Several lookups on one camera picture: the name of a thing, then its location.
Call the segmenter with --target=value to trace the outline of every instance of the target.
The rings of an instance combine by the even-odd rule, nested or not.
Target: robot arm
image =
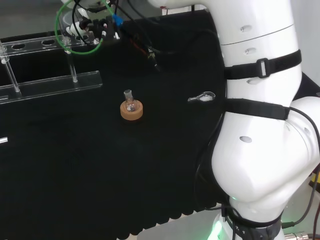
[[[206,6],[217,29],[225,67],[276,59],[299,50],[290,0],[148,1],[169,9]],[[320,128],[319,111],[315,111],[320,108],[320,98],[292,102],[301,79],[300,64],[265,78],[227,79],[227,98],[292,105]],[[319,162],[316,133],[297,113],[290,112],[284,121],[226,112],[212,170],[231,197],[230,204],[244,219],[267,223],[281,215],[289,198]],[[222,225],[228,233],[222,239],[230,239],[232,229]],[[284,239],[283,232],[275,239]]]

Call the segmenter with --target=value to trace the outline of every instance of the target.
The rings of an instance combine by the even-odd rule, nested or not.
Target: hole in rack
[[[53,39],[42,41],[42,45],[45,45],[45,46],[50,46],[50,45],[52,45],[54,43],[55,43],[55,40],[53,40]]]
[[[86,41],[86,40],[88,40],[89,37],[87,35],[83,35],[82,38]],[[76,36],[75,39],[77,41],[82,41],[79,36]]]
[[[22,43],[22,44],[12,45],[11,48],[12,48],[13,50],[21,50],[21,49],[23,49],[25,46],[26,46],[26,45],[25,45],[24,43]]]
[[[248,137],[248,136],[241,136],[240,137],[240,140],[246,144],[250,144],[252,143],[252,138],[251,137]]]

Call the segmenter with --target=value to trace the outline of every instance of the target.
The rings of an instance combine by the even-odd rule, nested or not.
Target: wire
[[[112,4],[114,4],[121,12],[123,12],[123,14],[126,15],[141,30],[146,40],[149,42],[149,45],[152,46],[152,41],[149,35],[147,34],[147,32],[145,31],[145,29],[139,23],[137,23],[137,21],[134,20],[121,6],[119,6],[119,4],[117,4],[116,2],[113,2]]]
[[[73,54],[77,54],[77,55],[88,55],[88,54],[92,54],[94,52],[96,52],[100,47],[101,44],[103,43],[103,39],[101,38],[100,43],[91,51],[86,51],[86,52],[77,52],[77,51],[73,51],[70,48],[66,47],[60,40],[59,35],[58,35],[58,25],[59,25],[59,17],[62,13],[62,11],[67,7],[68,4],[70,4],[73,0],[69,0],[67,1],[65,4],[63,4],[63,6],[59,9],[58,13],[56,14],[55,17],[55,25],[54,25],[54,35],[56,38],[56,41],[58,42],[58,44],[66,51],[69,51],[70,53]]]
[[[315,135],[316,135],[316,139],[317,139],[317,143],[318,143],[318,148],[319,148],[319,153],[320,153],[320,133],[319,133],[319,130],[317,128],[317,125],[315,124],[315,122],[312,120],[311,117],[309,117],[306,113],[304,113],[303,111],[300,111],[296,108],[293,108],[293,107],[290,107],[290,110],[302,115],[303,117],[305,117],[312,125],[312,127],[314,128],[314,131],[315,131]],[[304,214],[302,215],[302,217],[298,220],[298,221],[295,221],[295,222],[283,222],[282,223],[282,228],[283,229],[287,229],[287,228],[290,228],[290,227],[293,227],[299,223],[301,223],[305,218],[306,216],[308,215],[309,213],[309,210],[311,208],[311,205],[312,205],[312,202],[314,200],[314,195],[315,195],[315,192],[316,192],[316,188],[317,188],[317,183],[318,183],[318,178],[319,178],[319,174],[320,174],[320,167],[318,167],[317,171],[316,171],[316,174],[315,174],[315,181],[314,181],[314,185],[313,185],[313,188],[312,188],[312,192],[311,192],[311,196],[310,196],[310,200],[309,200],[309,203],[308,203],[308,206],[304,212]]]
[[[106,9],[108,9],[108,11],[109,11],[109,13],[111,14],[111,16],[113,15],[113,14],[115,14],[114,13],[114,11],[112,10],[112,8],[109,6],[109,4],[106,2],[106,0],[101,0],[103,3],[104,3],[104,5],[106,6]]]
[[[209,29],[191,29],[190,27],[183,27],[183,26],[177,26],[177,25],[171,25],[171,24],[165,24],[165,23],[159,23],[157,21],[154,21],[146,16],[144,16],[141,12],[139,12],[135,7],[134,5],[132,4],[131,0],[127,0],[127,3],[129,4],[129,6],[132,8],[132,10],[139,16],[141,17],[142,19],[144,19],[145,21],[149,22],[150,24],[153,24],[153,25],[156,25],[156,26],[159,26],[159,27],[166,27],[170,30],[180,30],[180,31],[186,31],[186,32],[196,32],[196,33],[200,33],[200,32],[203,32],[203,31],[210,31],[211,34],[214,34],[217,38],[218,38],[218,35],[212,31],[212,30],[209,30]]]
[[[236,240],[236,223],[232,221],[232,240]]]
[[[320,234],[316,234],[315,236],[313,234],[308,234],[309,239],[314,239],[314,237],[315,239],[320,239]]]
[[[119,5],[119,0],[116,0],[116,5],[115,5],[115,9],[114,9],[114,14],[117,15],[117,11],[118,11],[118,6]]]
[[[319,202],[318,209],[316,210],[315,217],[314,217],[312,240],[316,239],[317,222],[318,222],[318,218],[319,218],[319,213],[320,213],[320,202]]]
[[[145,17],[143,14],[141,14],[135,7],[134,5],[131,3],[131,0],[127,0],[129,6],[132,8],[132,10],[138,15],[140,16],[141,18],[143,18],[145,21],[153,24],[153,25],[156,25],[156,26],[160,26],[160,27],[167,27],[168,29],[170,30],[182,30],[182,31],[187,31],[187,32],[195,32],[197,33],[197,35],[195,35],[192,39],[190,39],[188,41],[188,43],[183,46],[180,50],[174,50],[174,51],[162,51],[162,50],[158,50],[158,49],[155,49],[152,44],[151,45],[147,45],[147,47],[152,50],[154,53],[156,54],[163,54],[163,55],[174,55],[174,54],[178,54],[178,53],[181,53],[185,50],[187,50],[199,37],[201,37],[203,34],[211,34],[213,35],[216,40],[219,41],[219,38],[218,38],[218,35],[216,32],[210,30],[210,29],[190,29],[189,27],[181,27],[181,26],[172,26],[172,25],[166,25],[166,24],[160,24],[159,22],[156,22],[156,21],[153,21],[147,17]]]
[[[75,29],[76,33],[78,34],[79,38],[81,39],[81,41],[84,42],[85,45],[91,47],[91,45],[90,45],[89,43],[87,43],[87,42],[85,41],[85,39],[81,36],[81,34],[80,34],[79,30],[78,30],[78,27],[77,27],[77,25],[76,25],[76,21],[75,21],[76,9],[77,9],[77,5],[78,5],[78,3],[80,2],[80,0],[74,0],[74,2],[75,2],[75,4],[74,4],[74,6],[73,6],[73,8],[72,8],[72,14],[71,14],[71,16],[72,16],[72,23],[73,23],[74,29]]]

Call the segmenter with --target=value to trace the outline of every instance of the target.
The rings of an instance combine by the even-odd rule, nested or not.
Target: black cable
[[[320,202],[319,202],[318,209],[316,210],[315,217],[314,217],[312,240],[316,239],[317,222],[318,222],[318,218],[319,218],[319,213],[320,213]]]
[[[236,240],[236,223],[232,221],[232,240]]]
[[[320,239],[320,234],[316,234],[315,236],[313,234],[308,234],[309,239]]]
[[[135,7],[134,5],[131,3],[131,0],[127,0],[129,6],[132,8],[132,10],[138,15],[140,16],[141,18],[143,18],[145,21],[153,24],[153,25],[158,25],[158,26],[161,26],[161,27],[167,27],[169,28],[170,30],[183,30],[183,31],[188,31],[188,32],[195,32],[197,33],[197,35],[193,36],[192,39],[190,39],[188,41],[188,43],[183,46],[180,50],[174,50],[174,51],[162,51],[162,50],[158,50],[158,49],[155,49],[152,45],[149,45],[147,46],[150,50],[152,50],[154,53],[156,54],[163,54],[163,55],[174,55],[174,54],[177,54],[177,53],[181,53],[183,51],[185,51],[186,49],[188,49],[199,37],[201,37],[203,34],[211,34],[213,35],[216,40],[219,41],[219,38],[218,38],[218,35],[216,32],[210,30],[210,29],[190,29],[189,27],[181,27],[181,26],[172,26],[172,25],[166,25],[166,24],[160,24],[156,21],[153,21],[147,17],[145,17],[143,14],[141,14]]]
[[[196,33],[200,33],[200,32],[203,32],[203,31],[208,31],[209,29],[191,29],[190,27],[185,27],[185,26],[177,26],[177,25],[172,25],[172,24],[165,24],[165,23],[159,23],[157,21],[154,21],[146,16],[144,16],[141,12],[139,12],[135,6],[131,3],[131,0],[127,0],[129,6],[132,8],[132,10],[139,16],[141,17],[142,19],[144,19],[145,21],[149,22],[150,24],[153,24],[153,25],[156,25],[156,26],[159,26],[159,27],[162,27],[165,29],[168,28],[169,30],[177,30],[177,31],[186,31],[186,32],[196,32]],[[216,35],[216,37],[218,37],[218,35],[212,31],[212,30],[209,30],[211,31],[212,34]]]
[[[146,40],[152,46],[152,41],[145,29],[139,23],[137,23],[136,20],[134,20],[121,6],[119,6],[119,4],[117,4],[116,2],[112,2],[112,4],[115,5],[121,12],[123,12],[123,14],[126,15],[141,30]]]
[[[72,23],[73,23],[73,26],[74,26],[74,29],[76,31],[76,33],[78,34],[79,38],[84,42],[85,45],[91,47],[91,45],[89,43],[87,43],[84,38],[81,36],[77,26],[76,26],[76,21],[75,21],[75,14],[76,14],[76,9],[77,9],[77,5],[79,4],[80,0],[74,0],[75,4],[72,8]]]
[[[115,15],[117,15],[118,5],[119,5],[119,0],[116,0],[115,9],[114,9],[114,14]]]
[[[77,6],[79,6],[80,8],[88,11],[88,9],[85,8],[85,7],[83,7],[83,6],[81,6],[79,2],[76,2],[76,0],[74,0],[74,3],[75,3]]]
[[[309,117],[303,111],[300,111],[300,110],[298,110],[296,108],[293,108],[293,107],[290,107],[290,110],[302,115],[303,117],[305,117],[311,123],[311,125],[312,125],[312,127],[314,128],[314,131],[315,131],[315,135],[316,135],[316,139],[317,139],[318,147],[319,147],[319,153],[320,153],[320,133],[319,133],[319,130],[318,130],[317,125],[315,124],[315,122],[311,119],[311,117]],[[312,202],[314,200],[314,195],[315,195],[316,188],[317,188],[319,174],[320,174],[320,167],[318,167],[318,169],[316,171],[315,181],[314,181],[314,185],[313,185],[313,188],[312,188],[310,200],[309,200],[308,206],[307,206],[304,214],[302,215],[302,217],[298,221],[295,221],[295,222],[293,222],[293,221],[283,222],[282,223],[282,228],[283,229],[287,229],[287,228],[293,227],[293,226],[301,223],[306,218],[306,216],[309,213],[309,210],[311,208]]]

